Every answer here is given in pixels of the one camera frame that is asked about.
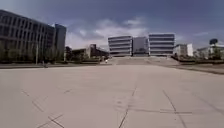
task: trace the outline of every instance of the pavement joint line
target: pavement joint line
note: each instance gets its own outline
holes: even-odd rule
[[[25,92],[24,90],[22,90],[22,92],[26,95],[26,96],[30,96],[27,92]]]
[[[176,113],[177,109],[176,109],[176,107],[174,106],[174,104],[173,104],[171,98],[167,95],[167,93],[166,93],[164,90],[163,90],[163,94],[164,94],[164,95],[166,96],[166,98],[169,100],[170,104],[172,105],[172,107],[173,107],[173,109],[174,109],[174,111],[175,111],[175,114],[179,117],[179,119],[180,119],[180,121],[181,121],[183,127],[184,127],[184,128],[187,128],[187,125],[185,124],[185,122],[184,122],[183,118],[181,117],[181,115],[180,115],[179,113]]]
[[[196,93],[190,91],[187,88],[182,87],[184,90],[189,91],[194,97],[196,97],[197,99],[199,99],[200,101],[202,101],[203,103],[207,104],[209,107],[211,107],[212,109],[214,109],[216,112],[220,113],[221,115],[224,116],[224,111],[220,110],[219,108],[215,107],[213,104],[211,104],[210,102],[208,102],[207,100],[203,99],[202,97],[200,97],[199,95],[197,95]]]
[[[38,126],[37,128],[44,127],[45,125],[50,124],[50,123],[52,122],[52,120],[56,120],[56,119],[58,119],[58,118],[60,118],[60,117],[62,117],[62,116],[63,116],[63,114],[62,114],[62,115],[59,115],[59,116],[57,116],[57,117],[55,117],[55,118],[53,118],[53,119],[50,119],[49,121],[47,121],[47,122],[45,122],[44,124]]]
[[[189,115],[192,115],[193,114],[193,112],[157,111],[157,110],[145,110],[145,109],[138,109],[138,108],[130,108],[130,110],[137,111],[137,112],[149,112],[149,113],[189,114]]]
[[[118,128],[121,128],[121,127],[124,125],[124,121],[125,121],[125,119],[126,119],[126,117],[127,117],[127,115],[128,115],[128,111],[129,111],[129,109],[130,109],[130,107],[131,107],[130,102],[131,102],[132,98],[134,97],[135,92],[136,92],[137,87],[138,87],[137,81],[138,81],[138,77],[137,77],[136,80],[135,80],[135,89],[134,89],[134,91],[132,92],[132,95],[131,95],[131,97],[130,97],[130,101],[129,101],[129,103],[128,103],[128,107],[127,107],[127,109],[126,109],[126,112],[125,112],[125,114],[124,114],[124,117],[122,118],[121,123],[120,123],[120,125],[119,125]]]
[[[51,119],[51,117],[48,116],[48,118],[54,122],[56,125],[60,126],[61,128],[65,128],[62,124],[58,123],[57,121],[55,121],[56,119]]]
[[[41,112],[44,112],[43,109],[41,109],[34,101],[32,101],[32,104]]]
[[[66,91],[64,91],[64,94],[69,93],[69,92],[71,92],[72,90],[73,90],[73,89],[66,90]]]

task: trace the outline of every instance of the roof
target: roof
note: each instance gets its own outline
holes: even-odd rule
[[[17,17],[21,17],[21,18],[24,18],[24,19],[32,20],[32,21],[34,21],[34,22],[37,22],[37,23],[40,23],[40,24],[43,24],[43,25],[47,25],[47,26],[49,26],[49,27],[53,27],[52,25],[49,25],[49,24],[47,24],[47,23],[43,23],[43,22],[41,22],[41,21],[37,21],[37,20],[35,20],[35,19],[28,18],[28,17],[22,16],[22,15],[19,15],[19,14],[10,12],[10,11],[6,11],[6,10],[3,10],[3,9],[0,9],[0,12],[8,13],[8,14],[11,14],[11,15],[15,15],[15,16],[17,16]]]

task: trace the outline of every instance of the tree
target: tree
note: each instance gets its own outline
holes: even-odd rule
[[[8,60],[15,61],[17,60],[18,50],[17,49],[9,49],[8,51]]]
[[[213,38],[209,41],[209,44],[211,45],[211,49],[210,49],[210,57],[213,60],[219,60],[221,59],[221,51],[220,49],[217,47],[217,43],[218,43],[218,39]]]
[[[209,41],[210,45],[216,45],[217,43],[218,43],[218,39],[216,39],[216,38],[213,38]]]
[[[67,61],[72,60],[72,49],[69,46],[65,47],[65,53],[66,53],[66,60]]]

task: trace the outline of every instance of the office building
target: office building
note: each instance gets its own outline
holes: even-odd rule
[[[132,52],[133,56],[148,56],[149,47],[146,37],[133,38]]]
[[[66,28],[61,25],[53,27],[0,10],[0,47],[6,57],[13,51],[16,60],[41,61],[52,56],[63,59],[65,35]]]
[[[170,56],[173,54],[175,43],[174,34],[150,34],[150,56]]]
[[[120,36],[108,38],[111,56],[132,56],[132,37]]]

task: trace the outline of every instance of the low building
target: low building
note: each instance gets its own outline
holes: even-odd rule
[[[81,49],[74,49],[72,50],[72,53],[74,54],[74,58],[76,59],[89,59],[89,58],[99,58],[104,59],[108,58],[109,52],[97,47],[96,44],[90,44],[86,48]]]
[[[171,56],[175,44],[174,34],[150,34],[150,56]]]
[[[193,46],[192,44],[177,44],[173,52],[176,56],[193,56]]]
[[[224,45],[216,45],[216,47],[220,50],[221,58],[224,59]],[[194,51],[194,56],[201,59],[209,59],[211,54],[214,53],[214,46],[208,46],[204,48],[199,48]]]
[[[132,37],[119,36],[108,38],[111,56],[132,56]]]

